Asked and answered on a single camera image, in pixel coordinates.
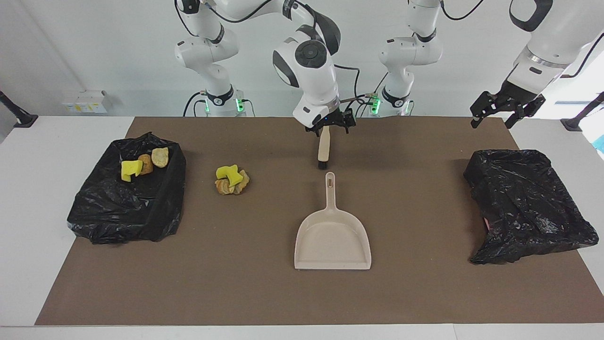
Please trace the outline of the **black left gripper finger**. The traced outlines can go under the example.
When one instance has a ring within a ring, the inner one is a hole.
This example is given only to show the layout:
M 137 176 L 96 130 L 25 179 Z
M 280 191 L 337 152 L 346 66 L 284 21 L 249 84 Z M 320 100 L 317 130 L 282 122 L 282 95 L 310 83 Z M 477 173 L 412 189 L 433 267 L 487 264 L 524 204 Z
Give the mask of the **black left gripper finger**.
M 472 114 L 472 121 L 470 124 L 472 128 L 477 129 L 484 118 L 487 118 L 498 112 L 496 99 L 497 96 L 490 92 L 482 92 L 481 95 L 477 97 L 474 103 L 470 106 L 470 112 Z
M 539 108 L 545 103 L 546 99 L 543 95 L 538 95 L 535 99 L 523 105 L 517 100 L 509 100 L 509 109 L 511 116 L 505 121 L 505 127 L 511 129 L 517 122 L 523 118 L 532 118 Z

